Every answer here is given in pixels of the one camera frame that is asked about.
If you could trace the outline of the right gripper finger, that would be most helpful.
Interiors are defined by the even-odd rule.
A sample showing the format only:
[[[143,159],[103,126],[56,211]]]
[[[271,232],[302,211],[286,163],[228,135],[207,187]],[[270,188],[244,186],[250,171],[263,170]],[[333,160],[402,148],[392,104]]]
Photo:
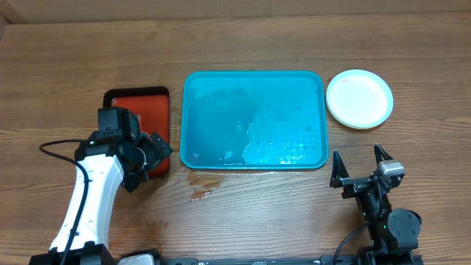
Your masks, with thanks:
[[[383,162],[386,160],[392,160],[392,156],[390,156],[380,144],[376,144],[374,146],[374,151],[375,151],[376,164],[379,164],[380,162]]]
[[[350,176],[337,150],[333,152],[331,180],[349,180]]]

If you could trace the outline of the light blue plate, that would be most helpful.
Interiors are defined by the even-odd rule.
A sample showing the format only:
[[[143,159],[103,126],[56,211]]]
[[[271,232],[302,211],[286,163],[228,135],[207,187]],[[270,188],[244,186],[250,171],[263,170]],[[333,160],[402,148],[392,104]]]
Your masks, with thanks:
[[[330,112],[379,110],[391,115],[394,107],[392,90],[385,80],[361,69],[337,74],[327,87],[325,99]]]

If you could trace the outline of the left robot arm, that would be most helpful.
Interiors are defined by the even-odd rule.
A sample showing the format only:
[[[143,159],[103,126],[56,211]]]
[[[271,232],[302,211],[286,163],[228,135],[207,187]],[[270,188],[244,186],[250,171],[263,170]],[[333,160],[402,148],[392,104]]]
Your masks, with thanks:
[[[116,264],[108,233],[118,188],[133,192],[173,152],[157,133],[141,132],[138,117],[123,107],[100,108],[98,129],[78,144],[65,159],[77,171],[60,232],[31,264]]]

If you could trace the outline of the yellow-green plate top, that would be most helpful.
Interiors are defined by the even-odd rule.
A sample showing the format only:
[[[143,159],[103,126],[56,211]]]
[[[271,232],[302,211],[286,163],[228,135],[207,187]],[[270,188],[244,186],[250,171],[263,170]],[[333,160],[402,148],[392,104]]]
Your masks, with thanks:
[[[348,111],[331,111],[331,115],[341,124],[358,130],[368,130],[380,126],[390,115],[390,112],[379,110],[361,111],[360,113]]]

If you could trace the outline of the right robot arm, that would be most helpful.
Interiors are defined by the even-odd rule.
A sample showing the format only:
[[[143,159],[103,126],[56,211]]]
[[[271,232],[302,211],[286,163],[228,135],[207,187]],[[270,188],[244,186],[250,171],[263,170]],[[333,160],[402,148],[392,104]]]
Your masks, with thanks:
[[[351,232],[337,247],[326,264],[422,264],[414,255],[422,224],[412,210],[393,209],[388,193],[400,185],[406,171],[403,164],[389,155],[381,145],[374,146],[377,167],[367,177],[352,179],[338,151],[333,152],[331,188],[342,188],[344,199],[355,199],[365,223]],[[367,230],[372,245],[362,247],[355,256],[341,256],[344,245]]]

